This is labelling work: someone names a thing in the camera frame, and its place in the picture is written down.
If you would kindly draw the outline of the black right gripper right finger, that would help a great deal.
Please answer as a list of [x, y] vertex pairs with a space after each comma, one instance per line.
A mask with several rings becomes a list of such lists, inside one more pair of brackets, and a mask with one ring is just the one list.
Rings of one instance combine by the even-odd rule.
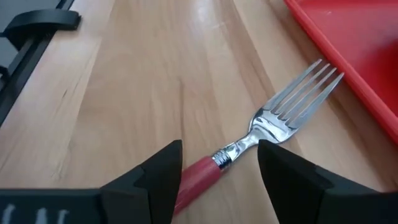
[[280, 223], [359, 223], [360, 201], [376, 191], [268, 140], [259, 141], [262, 181]]

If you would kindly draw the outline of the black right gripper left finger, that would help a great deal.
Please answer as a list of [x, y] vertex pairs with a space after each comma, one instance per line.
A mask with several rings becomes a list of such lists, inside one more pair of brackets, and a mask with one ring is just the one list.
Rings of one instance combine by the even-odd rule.
[[182, 175], [182, 141], [174, 140], [101, 188], [108, 223], [170, 223]]

